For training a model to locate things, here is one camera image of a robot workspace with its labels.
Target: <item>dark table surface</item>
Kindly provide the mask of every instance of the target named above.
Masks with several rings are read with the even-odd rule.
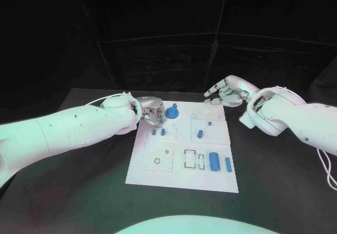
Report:
[[[59,110],[120,92],[72,89]],[[131,93],[174,101],[205,99],[196,93]],[[238,194],[125,184],[133,131],[19,171],[0,201],[0,233],[111,234],[167,215],[229,218],[285,234],[336,233],[337,193],[315,149],[290,130],[272,137],[248,129],[238,120],[245,107],[225,107]]]

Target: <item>white board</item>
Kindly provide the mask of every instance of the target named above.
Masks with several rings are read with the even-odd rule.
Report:
[[[179,117],[166,118],[161,128],[140,122],[125,183],[238,193],[223,106],[164,101],[166,109],[174,103]],[[199,130],[203,131],[202,138],[197,138]],[[210,170],[212,152],[219,155],[220,170],[216,172]]]

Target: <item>blue object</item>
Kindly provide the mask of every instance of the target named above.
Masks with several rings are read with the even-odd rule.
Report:
[[[228,171],[228,172],[232,172],[229,157],[226,157],[226,171]]]
[[[203,131],[199,130],[199,133],[197,133],[197,138],[199,138],[199,139],[202,138],[202,134],[203,134]]]
[[[215,152],[209,154],[209,164],[210,164],[210,170],[213,172],[220,170],[219,155]]]
[[[167,118],[177,118],[179,111],[177,111],[177,104],[176,103],[173,104],[173,107],[167,108],[166,116],[167,116]]]

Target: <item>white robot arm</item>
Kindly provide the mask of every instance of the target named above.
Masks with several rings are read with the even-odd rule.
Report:
[[[105,101],[99,107],[89,105],[98,99],[52,115],[0,125],[0,187],[27,165],[128,133],[141,119],[161,126],[160,98],[134,98],[122,93],[101,99]]]
[[[324,154],[328,152],[337,155],[337,107],[320,103],[307,104],[292,91],[278,86],[259,90],[236,76],[228,76],[218,82],[205,96],[207,97],[218,90],[220,98],[207,99],[205,104],[236,107],[245,100],[248,109],[239,120],[249,128],[256,126],[272,136],[278,136],[290,128],[301,142],[317,148],[318,155],[318,149]],[[328,173],[330,184],[333,177],[323,159],[321,162]]]

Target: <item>robotic hand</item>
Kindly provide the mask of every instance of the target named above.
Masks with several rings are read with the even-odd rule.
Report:
[[[207,97],[219,90],[220,98],[205,104],[236,107],[243,100],[248,109],[241,122],[255,126],[269,135],[278,136],[290,128],[302,143],[337,155],[337,107],[311,103],[287,88],[259,90],[248,81],[228,76],[205,93]]]
[[[104,100],[99,107],[91,104]],[[166,114],[157,97],[107,96],[40,118],[0,125],[0,187],[40,159],[89,146],[137,129],[140,120],[160,127]]]

